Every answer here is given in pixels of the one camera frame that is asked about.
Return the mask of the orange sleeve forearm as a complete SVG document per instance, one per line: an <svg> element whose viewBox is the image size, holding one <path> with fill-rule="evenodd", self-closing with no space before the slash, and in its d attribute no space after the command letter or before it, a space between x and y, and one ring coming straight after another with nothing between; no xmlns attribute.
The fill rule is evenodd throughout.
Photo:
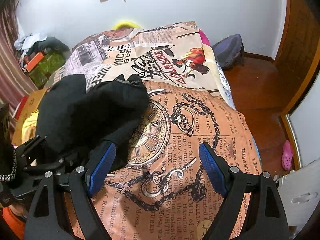
<svg viewBox="0 0 320 240"><path fill-rule="evenodd" d="M25 232L25 222L18 218L9 207L5 207L3 209L3 218L4 221L7 223L9 228L12 230L14 235L20 239L24 239L24 232Z"/></svg>

